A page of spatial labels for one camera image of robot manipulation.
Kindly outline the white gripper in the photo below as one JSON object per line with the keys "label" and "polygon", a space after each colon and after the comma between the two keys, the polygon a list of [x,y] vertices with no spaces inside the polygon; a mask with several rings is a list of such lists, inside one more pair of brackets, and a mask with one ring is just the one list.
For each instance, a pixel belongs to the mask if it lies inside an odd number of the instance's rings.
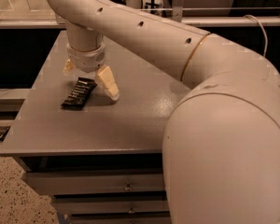
{"label": "white gripper", "polygon": [[98,49],[92,51],[78,51],[73,49],[69,44],[66,45],[66,48],[69,59],[65,62],[63,74],[67,76],[75,68],[85,73],[90,73],[100,67],[96,71],[95,83],[111,100],[117,101],[119,98],[118,85],[111,68],[104,64],[105,43],[102,43]]}

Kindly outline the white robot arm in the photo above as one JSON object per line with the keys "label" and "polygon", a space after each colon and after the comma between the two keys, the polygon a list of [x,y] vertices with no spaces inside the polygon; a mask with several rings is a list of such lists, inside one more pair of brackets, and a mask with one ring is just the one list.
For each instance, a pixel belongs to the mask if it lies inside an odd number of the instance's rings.
{"label": "white robot arm", "polygon": [[109,0],[48,0],[189,87],[162,142],[173,224],[280,224],[280,75],[219,35]]}

